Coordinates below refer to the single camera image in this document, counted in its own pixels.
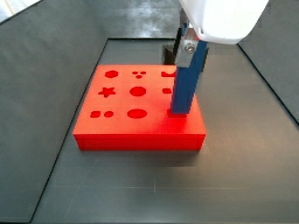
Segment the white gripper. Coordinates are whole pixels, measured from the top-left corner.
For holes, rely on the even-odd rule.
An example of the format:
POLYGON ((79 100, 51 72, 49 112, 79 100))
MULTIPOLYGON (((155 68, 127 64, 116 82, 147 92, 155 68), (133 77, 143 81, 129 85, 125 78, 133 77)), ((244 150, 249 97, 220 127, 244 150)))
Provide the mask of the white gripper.
POLYGON ((268 0, 179 0, 179 2, 180 25, 172 47, 173 64, 177 67, 188 67, 199 39, 235 45, 252 31, 268 0), (193 29, 184 28, 185 14, 193 29))

